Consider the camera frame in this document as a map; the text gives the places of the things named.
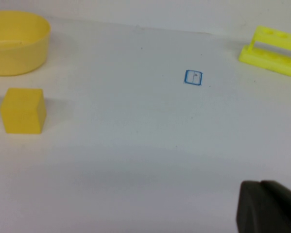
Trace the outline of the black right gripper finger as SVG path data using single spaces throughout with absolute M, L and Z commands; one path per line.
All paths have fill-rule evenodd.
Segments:
M 276 181 L 243 181 L 236 222 L 239 233 L 291 233 L 291 190 Z

